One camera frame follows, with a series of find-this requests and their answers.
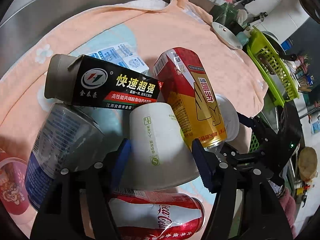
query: red soda can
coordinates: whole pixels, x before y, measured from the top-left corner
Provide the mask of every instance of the red soda can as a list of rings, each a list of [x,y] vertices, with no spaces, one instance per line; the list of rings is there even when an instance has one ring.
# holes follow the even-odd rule
[[[205,222],[201,202],[182,193],[117,189],[109,207],[123,240],[183,240]]]

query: white paper cup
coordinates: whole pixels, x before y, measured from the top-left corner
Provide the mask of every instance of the white paper cup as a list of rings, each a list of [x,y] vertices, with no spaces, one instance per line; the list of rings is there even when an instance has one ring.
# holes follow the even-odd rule
[[[215,94],[227,131],[226,142],[233,141],[239,133],[239,118],[233,104],[223,95]]]
[[[150,103],[130,113],[131,155],[120,183],[137,190],[161,190],[199,176],[170,105]]]

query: flower pattern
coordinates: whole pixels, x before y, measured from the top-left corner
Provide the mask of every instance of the flower pattern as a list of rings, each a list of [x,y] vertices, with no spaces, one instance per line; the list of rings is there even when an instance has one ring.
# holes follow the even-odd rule
[[[47,57],[51,57],[53,55],[53,51],[50,49],[50,45],[46,44],[43,48],[37,49],[36,55],[35,61],[43,64]]]
[[[19,205],[21,202],[25,201],[25,196],[21,192],[21,186],[13,182],[14,177],[13,174],[11,174],[12,166],[10,165],[8,168],[9,172],[5,171],[4,168],[0,169],[0,193],[5,201]],[[19,170],[18,177],[19,182],[22,182],[24,181],[25,175]]]
[[[19,183],[24,184],[25,175],[19,170],[18,171]]]

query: green dish rack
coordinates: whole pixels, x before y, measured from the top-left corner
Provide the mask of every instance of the green dish rack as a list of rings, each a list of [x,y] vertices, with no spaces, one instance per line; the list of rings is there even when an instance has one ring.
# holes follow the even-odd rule
[[[299,98],[298,91],[295,87],[295,84],[290,76],[288,69],[284,66],[281,58],[278,53],[272,47],[267,38],[259,31],[256,27],[253,27],[254,30],[251,33],[251,38],[247,44],[247,53],[252,61],[255,63],[259,69],[263,79],[269,86],[270,91],[274,96],[274,105],[284,107],[286,101],[291,101],[295,98]],[[279,89],[275,85],[274,81],[270,77],[269,70],[267,67],[258,59],[258,55],[261,54],[268,61],[276,75],[279,77],[282,85],[285,88],[286,93],[288,94],[289,99],[285,100]]]

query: pink fabric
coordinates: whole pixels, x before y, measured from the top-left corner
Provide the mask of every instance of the pink fabric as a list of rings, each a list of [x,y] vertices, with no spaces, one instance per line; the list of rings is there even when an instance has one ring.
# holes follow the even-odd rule
[[[41,49],[51,54],[69,54],[74,49],[120,23],[135,34],[138,54],[150,69],[160,54],[173,47],[196,52],[216,93],[227,97],[236,110],[254,116],[263,107],[268,86],[257,67],[243,51],[232,51],[211,31],[212,16],[188,0],[171,0],[161,10],[128,8],[130,5],[101,6],[64,21],[25,53],[0,81],[0,147],[28,161],[36,135],[46,118],[37,100],[45,83],[50,57],[36,60]],[[191,10],[207,24],[186,14]],[[242,128],[240,151],[249,149],[251,130]]]
[[[296,212],[296,202],[290,195],[288,188],[284,190],[284,194],[279,198],[279,202],[284,210],[287,220],[289,222],[293,238],[297,236],[296,228],[294,227],[294,214]]]

